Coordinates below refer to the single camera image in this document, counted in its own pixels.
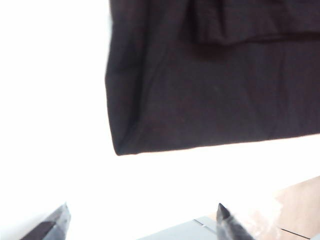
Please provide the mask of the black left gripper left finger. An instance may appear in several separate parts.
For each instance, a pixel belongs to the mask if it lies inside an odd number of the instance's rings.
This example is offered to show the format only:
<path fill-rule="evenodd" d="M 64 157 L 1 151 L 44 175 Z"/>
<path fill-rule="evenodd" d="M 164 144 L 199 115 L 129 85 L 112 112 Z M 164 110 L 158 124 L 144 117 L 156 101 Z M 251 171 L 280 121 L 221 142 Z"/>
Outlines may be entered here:
<path fill-rule="evenodd" d="M 66 203 L 59 206 L 43 221 L 30 230 L 22 240 L 65 240 L 71 213 Z"/>

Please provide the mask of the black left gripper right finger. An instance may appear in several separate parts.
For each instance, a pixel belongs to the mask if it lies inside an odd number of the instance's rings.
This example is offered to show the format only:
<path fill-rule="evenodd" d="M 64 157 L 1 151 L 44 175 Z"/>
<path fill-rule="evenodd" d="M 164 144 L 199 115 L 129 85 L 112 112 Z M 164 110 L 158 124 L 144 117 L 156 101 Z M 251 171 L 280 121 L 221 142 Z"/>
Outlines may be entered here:
<path fill-rule="evenodd" d="M 218 240 L 255 239 L 221 203 L 216 212 L 216 235 Z"/>

